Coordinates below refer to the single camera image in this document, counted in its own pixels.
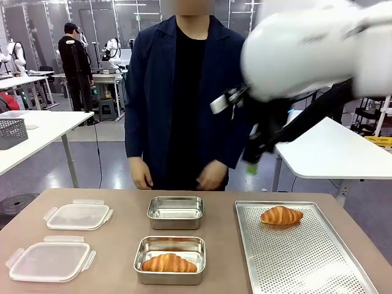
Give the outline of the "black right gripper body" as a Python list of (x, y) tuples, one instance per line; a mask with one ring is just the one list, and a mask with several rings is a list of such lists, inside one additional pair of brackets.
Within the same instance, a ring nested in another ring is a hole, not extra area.
[(294, 130), (283, 130), (294, 99), (278, 97), (267, 102), (257, 101), (251, 96), (250, 87), (242, 87), (241, 94), (246, 114), (250, 122), (256, 126), (256, 131), (247, 140), (245, 153), (270, 152), (277, 143), (295, 140)]

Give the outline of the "person's left hand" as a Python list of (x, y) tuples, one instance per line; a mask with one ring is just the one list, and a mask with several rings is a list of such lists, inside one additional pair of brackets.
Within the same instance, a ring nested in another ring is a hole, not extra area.
[(223, 191), (227, 185), (227, 176), (228, 167), (218, 160), (213, 160), (199, 174), (197, 178), (197, 189)]

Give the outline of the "person's right hand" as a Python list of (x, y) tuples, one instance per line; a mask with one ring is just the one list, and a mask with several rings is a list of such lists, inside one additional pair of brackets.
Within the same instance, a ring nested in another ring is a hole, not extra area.
[(147, 164), (141, 157), (130, 157), (130, 172), (134, 185), (140, 190), (151, 190), (153, 181)]

